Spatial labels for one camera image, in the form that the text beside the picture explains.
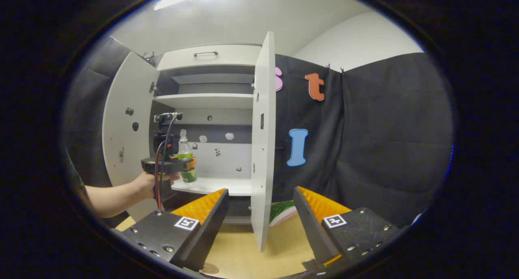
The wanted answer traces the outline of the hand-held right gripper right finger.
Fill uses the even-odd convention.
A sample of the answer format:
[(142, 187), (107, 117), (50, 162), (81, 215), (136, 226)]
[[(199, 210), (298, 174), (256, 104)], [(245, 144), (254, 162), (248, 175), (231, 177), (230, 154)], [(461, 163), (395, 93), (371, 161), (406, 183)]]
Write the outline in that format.
[(352, 210), (301, 186), (293, 201), (319, 267), (357, 266), (406, 231), (366, 207)]

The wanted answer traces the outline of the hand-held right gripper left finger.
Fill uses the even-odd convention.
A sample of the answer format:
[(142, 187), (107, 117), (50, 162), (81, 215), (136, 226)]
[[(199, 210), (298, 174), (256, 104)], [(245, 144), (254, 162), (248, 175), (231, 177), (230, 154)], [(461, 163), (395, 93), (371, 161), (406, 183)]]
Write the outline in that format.
[(155, 210), (122, 231), (122, 238), (158, 260), (199, 271), (228, 209), (229, 191), (220, 189), (174, 211)]

